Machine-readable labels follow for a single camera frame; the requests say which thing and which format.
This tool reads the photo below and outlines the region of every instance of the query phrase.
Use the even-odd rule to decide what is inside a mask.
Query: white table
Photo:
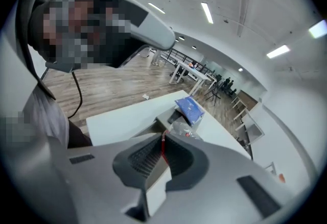
[[[208,77],[210,77],[211,79],[213,79],[213,82],[210,84],[210,86],[209,86],[209,88],[208,88],[208,90],[209,90],[209,89],[214,85],[214,83],[217,82],[217,79],[216,79],[215,77],[211,76],[209,73],[206,73],[205,76],[208,76]]]
[[[211,79],[208,78],[207,76],[205,76],[203,73],[197,71],[194,68],[190,68],[188,64],[185,64],[185,63],[183,63],[181,61],[178,61],[178,65],[177,65],[177,67],[176,67],[176,69],[175,69],[175,71],[173,73],[173,76],[171,77],[171,79],[169,81],[169,84],[171,84],[173,82],[173,80],[174,80],[174,78],[175,78],[175,76],[176,76],[176,74],[178,72],[178,69],[181,66],[184,68],[184,70],[183,70],[182,74],[180,75],[180,77],[178,78],[177,83],[179,83],[179,81],[181,80],[182,76],[184,75],[184,73],[186,71],[189,71],[190,73],[192,73],[194,76],[196,76],[198,78],[196,84],[194,85],[194,87],[192,88],[192,90],[189,92],[189,95],[194,95],[197,92],[197,90],[202,86],[202,84],[201,84],[202,81],[203,82],[205,80],[211,81]]]
[[[175,107],[175,100],[187,96],[185,91],[177,91],[87,118],[87,128],[93,145],[99,146],[130,139],[151,125],[162,112]],[[233,136],[207,111],[196,132],[205,142],[230,148],[251,158]]]

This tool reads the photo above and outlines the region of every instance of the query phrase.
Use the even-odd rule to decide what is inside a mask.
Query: wood plank flooring
[[[80,127],[84,134],[88,134],[86,118],[90,116],[143,102],[144,93],[150,98],[156,98],[179,90],[191,90],[195,81],[188,76],[183,77],[183,83],[169,84],[169,74],[175,69],[174,66],[168,62],[162,68],[154,66],[151,64],[152,57],[153,53],[147,58],[137,55],[125,67],[119,69],[102,67],[77,70],[75,74],[83,95],[83,105],[70,120]],[[72,115],[80,101],[72,75],[50,69],[43,81],[65,114]],[[230,111],[231,99],[222,93],[222,98],[217,99],[214,106],[211,99],[205,101],[208,97],[204,96],[205,90],[206,88],[199,91],[195,100],[237,138],[235,128],[240,122],[232,120],[236,112]]]

